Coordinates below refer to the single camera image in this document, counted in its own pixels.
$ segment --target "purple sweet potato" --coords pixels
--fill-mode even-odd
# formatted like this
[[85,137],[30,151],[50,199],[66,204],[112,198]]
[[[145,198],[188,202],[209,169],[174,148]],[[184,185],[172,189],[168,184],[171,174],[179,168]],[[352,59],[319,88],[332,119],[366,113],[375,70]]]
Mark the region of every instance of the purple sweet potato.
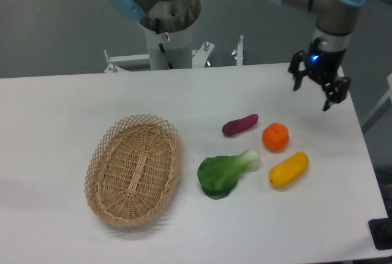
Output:
[[231,137],[240,132],[250,129],[258,121],[258,114],[251,114],[241,119],[233,120],[222,127],[224,135]]

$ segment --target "plastic fruit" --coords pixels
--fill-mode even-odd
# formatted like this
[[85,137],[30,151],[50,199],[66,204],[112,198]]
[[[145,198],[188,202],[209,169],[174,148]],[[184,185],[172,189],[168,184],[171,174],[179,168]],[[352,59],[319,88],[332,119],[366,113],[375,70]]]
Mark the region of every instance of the plastic fruit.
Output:
[[300,177],[307,169],[309,159],[304,152],[297,152],[269,171],[274,187],[284,187]]
[[284,149],[288,140],[288,129],[281,123],[272,123],[263,131],[263,144],[272,152]]

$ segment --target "white table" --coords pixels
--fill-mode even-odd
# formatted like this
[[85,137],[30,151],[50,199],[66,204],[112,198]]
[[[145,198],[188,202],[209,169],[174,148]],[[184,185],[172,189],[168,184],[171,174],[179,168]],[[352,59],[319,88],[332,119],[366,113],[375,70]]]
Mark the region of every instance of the white table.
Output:
[[[350,97],[322,112],[308,79],[293,92],[288,64],[0,80],[0,263],[310,263],[391,255],[377,251],[368,220],[386,217]],[[225,138],[231,119],[258,113],[255,129]],[[178,188],[157,222],[110,227],[89,209],[85,174],[118,120],[152,114],[184,142]],[[287,125],[280,154],[261,144]],[[225,199],[200,189],[206,157],[254,147],[260,168]],[[268,172],[298,150],[306,174],[285,190]]]

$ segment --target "woven basket rim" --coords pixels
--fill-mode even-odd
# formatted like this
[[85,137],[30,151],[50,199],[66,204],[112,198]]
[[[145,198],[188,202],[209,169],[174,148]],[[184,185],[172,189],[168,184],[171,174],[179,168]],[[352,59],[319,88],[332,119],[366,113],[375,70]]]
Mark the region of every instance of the woven basket rim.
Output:
[[[102,184],[105,181],[105,173],[110,168],[111,158],[116,152],[116,148],[121,146],[122,142],[126,141],[134,132],[141,128],[142,130],[151,130],[152,127],[155,130],[159,130],[159,133],[163,136],[162,139],[165,139],[170,147],[171,163],[167,180],[156,204],[146,214],[131,219],[119,217],[109,212],[102,202]],[[181,175],[182,150],[182,140],[178,131],[167,120],[152,115],[135,115],[116,122],[114,126],[111,126],[107,130],[101,139],[89,164],[85,181],[85,193],[88,205],[102,220],[113,225],[139,226],[153,220],[165,209],[175,191],[176,184]]]

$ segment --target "toy vegetable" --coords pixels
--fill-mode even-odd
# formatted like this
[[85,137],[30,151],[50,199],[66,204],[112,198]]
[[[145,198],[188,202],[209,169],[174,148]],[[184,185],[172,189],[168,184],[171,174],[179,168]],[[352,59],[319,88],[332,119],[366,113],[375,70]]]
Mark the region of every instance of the toy vegetable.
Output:
[[281,123],[272,123],[263,131],[263,143],[272,152],[284,149],[288,140],[288,129]]
[[251,114],[241,119],[233,120],[222,127],[224,135],[231,137],[253,127],[258,121],[258,114]]
[[304,152],[297,152],[269,171],[274,187],[284,187],[300,177],[307,169],[309,159]]
[[237,156],[210,157],[200,164],[197,177],[203,192],[217,200],[227,197],[240,174],[259,163],[260,155],[255,149],[247,149]]

